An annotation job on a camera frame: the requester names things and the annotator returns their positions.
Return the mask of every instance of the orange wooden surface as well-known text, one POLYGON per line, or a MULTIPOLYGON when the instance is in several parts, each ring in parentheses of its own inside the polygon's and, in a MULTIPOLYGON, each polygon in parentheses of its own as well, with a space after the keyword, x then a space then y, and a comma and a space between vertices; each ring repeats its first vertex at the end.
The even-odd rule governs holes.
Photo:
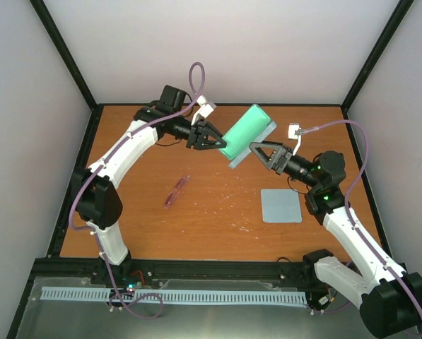
MULTIPOLYGON (((127 129, 139 107, 106 106, 88 163, 101 157, 127 129)), ((248 107, 220 106, 210 121, 225 133, 248 107)), ((294 146, 288 140, 288 125, 303 128, 341 119, 338 107, 263 107, 278 124, 267 138, 294 146)), ((173 139, 166 136, 161 143, 173 139)), ((345 192, 358 172, 344 125, 308 134, 299 155, 308 159, 326 150, 343 153, 347 178, 345 192)), ((119 219, 122 236, 133 258, 216 259, 273 261, 286 256, 301 261, 302 255, 326 248, 342 261, 348 255, 341 245, 308 214, 300 196, 303 221, 272 224, 262 221, 261 189, 288 189, 287 176, 267 170, 251 154, 238 167, 218 150, 185 148, 185 141, 171 147, 153 146, 128 171, 118 188, 123 202, 119 219), (184 175, 190 182, 170 209, 163 204, 172 187, 184 175)), ((305 187, 292 182, 299 191, 305 187)), ((360 182, 351 194, 351 204, 368 231, 378 241, 370 206, 360 182)), ((79 218, 76 223, 83 225, 79 218)), ((89 232, 68 230, 61 250, 63 257, 96 257, 98 248, 89 232)))

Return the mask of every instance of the light blue square pad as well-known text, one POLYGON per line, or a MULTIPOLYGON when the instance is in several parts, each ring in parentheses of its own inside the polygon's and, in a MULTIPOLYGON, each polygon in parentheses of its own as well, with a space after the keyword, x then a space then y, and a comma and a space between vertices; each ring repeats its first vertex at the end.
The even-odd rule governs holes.
POLYGON ((298 193, 292 189, 261 190, 264 222, 302 222, 298 193))

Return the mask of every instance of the green foam block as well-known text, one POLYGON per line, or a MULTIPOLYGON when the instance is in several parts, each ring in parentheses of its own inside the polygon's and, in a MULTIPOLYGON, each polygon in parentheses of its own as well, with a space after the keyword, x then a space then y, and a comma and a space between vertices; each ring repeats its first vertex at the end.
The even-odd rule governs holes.
POLYGON ((233 160, 269 125, 271 119, 258 105, 252 105, 233 127, 223 136, 227 145, 218 149, 233 160))

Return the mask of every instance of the gray wall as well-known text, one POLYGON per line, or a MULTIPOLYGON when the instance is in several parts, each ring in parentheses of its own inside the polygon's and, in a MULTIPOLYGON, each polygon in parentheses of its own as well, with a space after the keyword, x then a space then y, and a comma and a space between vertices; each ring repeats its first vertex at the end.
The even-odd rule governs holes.
POLYGON ((368 177, 396 260, 422 275, 422 0, 349 111, 368 130, 368 177))
POLYGON ((46 0, 98 102, 189 89, 214 102, 341 103, 397 0, 46 0))
POLYGON ((29 1, 0 1, 0 338, 46 253, 88 116, 29 1))

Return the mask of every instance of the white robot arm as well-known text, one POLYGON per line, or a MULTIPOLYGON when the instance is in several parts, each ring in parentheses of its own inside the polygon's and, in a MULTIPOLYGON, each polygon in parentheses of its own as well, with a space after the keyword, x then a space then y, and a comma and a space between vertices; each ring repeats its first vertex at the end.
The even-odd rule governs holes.
MULTIPOLYGON (((406 270, 388 256, 361 224, 352 208, 349 220, 339 184, 346 178, 342 154, 327 151, 310 162, 280 143, 252 143, 252 152, 270 170, 286 173, 310 187, 305 194, 308 212, 331 232, 354 262, 359 274, 340 263, 326 249, 303 257, 304 281, 309 285, 325 283, 354 304, 368 330, 376 338, 397 333, 421 323, 422 277, 406 270), (264 150, 271 150, 268 155, 264 150), (402 284, 406 285, 417 307, 402 284)), ((314 307, 328 306, 319 302, 314 307)))
MULTIPOLYGON (((177 90, 170 86, 166 86, 165 89, 177 90)), ((186 139, 186 146, 197 150, 226 146, 216 128, 204 121, 216 106, 204 96, 200 96, 197 102, 200 108, 193 116, 193 124, 184 117, 175 117, 140 130, 149 121, 169 115, 172 109, 164 102, 159 107, 143 107, 137 112, 134 121, 130 123, 121 138, 98 161, 91 164, 87 170, 79 168, 74 171, 71 180, 72 196, 77 194, 90 174, 98 171, 97 177, 93 180, 94 185, 84 193, 76 209, 87 226, 92 229, 92 235, 99 238, 103 251, 100 256, 105 253, 112 265, 118 266, 130 258, 119 230, 118 218, 122 212, 122 204, 116 190, 124 175, 143 153, 155 145, 165 133, 186 139)))

